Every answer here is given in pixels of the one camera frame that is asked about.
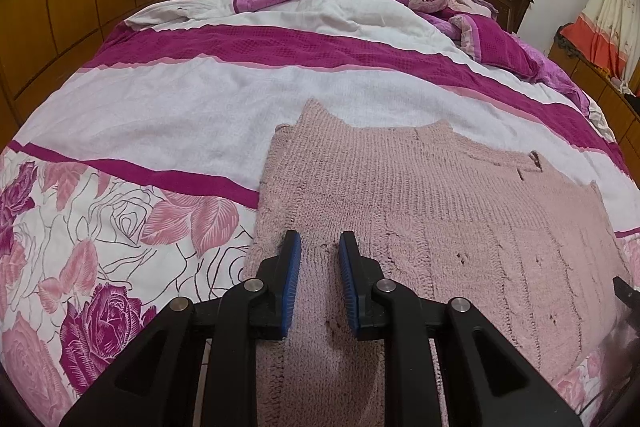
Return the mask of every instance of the pink rose print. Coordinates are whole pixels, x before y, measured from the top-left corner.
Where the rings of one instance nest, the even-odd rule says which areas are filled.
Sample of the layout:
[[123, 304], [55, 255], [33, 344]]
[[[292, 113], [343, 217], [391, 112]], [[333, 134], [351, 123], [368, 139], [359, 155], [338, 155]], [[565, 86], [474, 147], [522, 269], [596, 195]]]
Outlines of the pink rose print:
[[109, 182], [111, 181], [111, 176], [106, 172], [98, 173], [98, 189], [95, 193], [95, 197], [99, 198], [104, 194], [105, 190], [109, 187]]
[[4, 319], [8, 307], [9, 290], [20, 279], [26, 264], [24, 247], [17, 241], [14, 242], [9, 255], [0, 257], [0, 320]]
[[60, 365], [79, 394], [94, 383], [129, 341], [156, 316], [149, 306], [142, 315], [140, 299], [127, 297], [124, 286], [98, 284], [81, 312], [67, 303], [60, 328]]
[[589, 378], [599, 377], [601, 368], [602, 354], [600, 353], [600, 350], [597, 349], [587, 358], [587, 373], [589, 373]]
[[47, 163], [44, 168], [44, 185], [42, 191], [46, 192], [53, 185], [56, 186], [56, 210], [62, 212], [66, 202], [74, 193], [80, 176], [87, 170], [86, 165], [75, 162]]
[[47, 313], [54, 313], [64, 294], [89, 295], [98, 276], [98, 252], [90, 239], [75, 245], [60, 275], [38, 283], [38, 297]]
[[166, 200], [153, 207], [140, 236], [146, 245], [176, 243], [191, 229], [191, 242], [200, 257], [224, 245], [238, 226], [240, 216], [233, 201], [168, 191], [164, 195]]
[[146, 245], [170, 245], [189, 233], [190, 208], [160, 201], [151, 210], [142, 229], [140, 241]]
[[38, 168], [34, 162], [23, 163], [15, 180], [0, 194], [0, 258], [13, 248], [15, 218], [35, 206], [29, 194], [37, 175]]
[[554, 386], [558, 394], [573, 410], [577, 410], [585, 398], [584, 384], [582, 383], [581, 376], [580, 367], [576, 367]]
[[14, 327], [2, 334], [4, 368], [27, 406], [45, 427], [57, 427], [71, 399], [47, 344], [18, 312]]
[[233, 201], [215, 196], [202, 198], [191, 214], [191, 241], [198, 257], [231, 239], [239, 219]]

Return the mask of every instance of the comforter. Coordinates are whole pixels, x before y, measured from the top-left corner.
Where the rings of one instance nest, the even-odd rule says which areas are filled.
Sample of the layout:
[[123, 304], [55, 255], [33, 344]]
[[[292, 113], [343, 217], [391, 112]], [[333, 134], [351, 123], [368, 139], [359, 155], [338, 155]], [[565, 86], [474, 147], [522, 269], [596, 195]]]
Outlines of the comforter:
[[[472, 61], [416, 6], [160, 3], [33, 113], [0, 155], [0, 348], [44, 425], [173, 297], [242, 279], [271, 136], [310, 98], [355, 126], [447, 120], [595, 180], [640, 276], [639, 192], [618, 146], [551, 87]], [[572, 407], [598, 392], [601, 361], [554, 382]]]

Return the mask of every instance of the bedspread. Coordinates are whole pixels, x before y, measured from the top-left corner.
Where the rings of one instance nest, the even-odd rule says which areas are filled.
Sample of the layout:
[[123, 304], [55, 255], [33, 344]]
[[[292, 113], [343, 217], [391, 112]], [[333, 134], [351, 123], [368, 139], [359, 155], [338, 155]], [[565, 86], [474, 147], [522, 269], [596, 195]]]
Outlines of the bedspread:
[[[566, 97], [472, 61], [397, 0], [281, 1], [142, 10], [0, 155], [1, 361], [47, 427], [173, 297], [242, 279], [271, 136], [309, 98], [354, 126], [447, 120], [595, 180], [640, 275], [638, 189]], [[597, 356], [556, 382], [577, 409]]]

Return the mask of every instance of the pink knit sweater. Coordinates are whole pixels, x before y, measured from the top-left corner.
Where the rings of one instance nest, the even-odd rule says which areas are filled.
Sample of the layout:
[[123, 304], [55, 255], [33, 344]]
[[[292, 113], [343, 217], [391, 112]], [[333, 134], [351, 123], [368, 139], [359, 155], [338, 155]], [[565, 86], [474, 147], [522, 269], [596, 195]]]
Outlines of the pink knit sweater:
[[612, 278], [629, 275], [595, 183], [542, 156], [490, 149], [441, 121], [353, 128], [308, 102], [280, 126], [260, 185], [246, 273], [302, 236], [289, 338], [258, 346], [260, 425], [383, 424], [383, 351], [357, 343], [344, 308], [337, 241], [419, 296], [465, 296], [548, 380], [611, 330]]

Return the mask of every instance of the pillow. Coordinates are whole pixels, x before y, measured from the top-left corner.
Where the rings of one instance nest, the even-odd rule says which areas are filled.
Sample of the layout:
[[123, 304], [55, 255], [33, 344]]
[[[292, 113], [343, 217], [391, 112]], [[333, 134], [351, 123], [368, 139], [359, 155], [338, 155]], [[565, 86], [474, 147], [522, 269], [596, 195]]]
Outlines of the pillow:
[[574, 81], [564, 73], [562, 68], [552, 60], [546, 58], [542, 52], [530, 46], [525, 41], [520, 40], [516, 34], [511, 34], [510, 37], [517, 42], [527, 56], [538, 65], [538, 74], [529, 79], [529, 82], [542, 82], [545, 86], [549, 86], [551, 89], [564, 94], [569, 100], [574, 102], [575, 107], [580, 109], [584, 117], [589, 119], [590, 102], [587, 95], [575, 85]]
[[500, 25], [482, 15], [459, 14], [449, 22], [460, 28], [460, 49], [485, 66], [496, 66], [523, 78], [533, 78], [539, 66]]
[[434, 26], [436, 26], [436, 28], [439, 29], [442, 34], [449, 37], [449, 39], [451, 39], [452, 41], [460, 42], [460, 28], [458, 28], [457, 26], [454, 26], [449, 21], [438, 19], [437, 17], [434, 17], [430, 13], [421, 13], [421, 12], [415, 12], [415, 13], [420, 17], [422, 17], [424, 20], [426, 20], [428, 23], [431, 23]]
[[472, 0], [449, 0], [447, 6], [458, 13], [471, 13], [472, 15], [483, 15], [489, 18], [493, 15], [487, 6]]
[[[458, 1], [462, 1], [463, 4], [466, 4], [468, 6], [473, 7], [473, 4], [475, 5], [479, 5], [479, 8], [475, 8], [475, 9], [482, 9], [482, 7], [486, 8], [489, 10], [489, 13], [486, 15], [487, 17], [491, 17], [491, 19], [493, 19], [494, 21], [498, 18], [498, 10], [495, 9], [495, 6], [493, 4], [491, 4], [490, 2], [487, 2], [485, 0], [470, 0], [472, 1], [473, 4], [469, 5], [468, 4], [468, 0], [458, 0]], [[467, 13], [476, 13], [479, 15], [484, 15], [484, 13], [482, 13], [481, 11], [473, 11], [473, 10], [468, 10], [468, 9], [463, 9], [463, 10], [459, 10], [461, 12], [467, 12]]]

